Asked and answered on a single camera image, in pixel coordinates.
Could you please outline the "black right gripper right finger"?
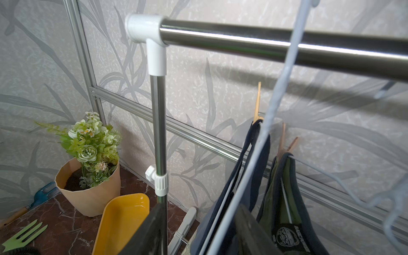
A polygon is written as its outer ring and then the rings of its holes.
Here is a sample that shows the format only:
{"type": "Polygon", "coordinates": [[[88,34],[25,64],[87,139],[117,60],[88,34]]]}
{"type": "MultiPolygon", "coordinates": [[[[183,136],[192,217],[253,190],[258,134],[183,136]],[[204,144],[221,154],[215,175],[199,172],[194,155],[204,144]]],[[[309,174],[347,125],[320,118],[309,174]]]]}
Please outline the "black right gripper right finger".
{"type": "Polygon", "coordinates": [[[235,213],[239,255],[281,255],[282,252],[260,227],[246,206],[239,204],[235,213]]]}

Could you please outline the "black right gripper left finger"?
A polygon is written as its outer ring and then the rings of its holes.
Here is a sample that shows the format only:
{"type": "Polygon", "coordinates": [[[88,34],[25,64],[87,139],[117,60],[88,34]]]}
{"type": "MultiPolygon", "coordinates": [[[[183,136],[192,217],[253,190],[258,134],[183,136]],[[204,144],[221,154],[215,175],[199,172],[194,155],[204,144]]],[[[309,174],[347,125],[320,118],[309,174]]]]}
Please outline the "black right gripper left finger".
{"type": "Polygon", "coordinates": [[[119,252],[119,255],[163,255],[165,253],[165,206],[157,204],[119,252]]]}

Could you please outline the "navy blue tank top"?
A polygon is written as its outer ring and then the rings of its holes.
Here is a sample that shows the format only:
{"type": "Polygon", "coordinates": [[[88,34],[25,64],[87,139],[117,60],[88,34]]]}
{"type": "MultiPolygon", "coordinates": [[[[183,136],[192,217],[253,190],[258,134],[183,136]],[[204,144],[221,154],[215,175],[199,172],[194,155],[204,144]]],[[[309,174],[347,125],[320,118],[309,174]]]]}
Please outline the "navy blue tank top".
{"type": "MultiPolygon", "coordinates": [[[[204,220],[199,225],[195,238],[190,244],[190,254],[198,255],[207,247],[209,247],[209,243],[206,243],[206,239],[212,240],[212,238],[214,237],[215,232],[217,231],[218,226],[223,216],[225,215],[226,209],[234,196],[234,188],[241,182],[239,180],[239,176],[244,174],[244,172],[247,170],[247,166],[245,166],[243,169],[241,168],[244,155],[246,151],[249,150],[247,160],[245,161],[246,163],[248,163],[250,158],[252,157],[256,145],[256,140],[259,135],[261,123],[262,120],[257,120],[248,130],[239,160],[237,161],[230,177],[228,178],[220,197],[213,204],[204,220]]],[[[259,187],[268,163],[270,146],[270,139],[267,139],[257,160],[251,179],[247,184],[246,190],[241,199],[241,203],[250,211],[254,209],[258,200],[259,187]]]]}

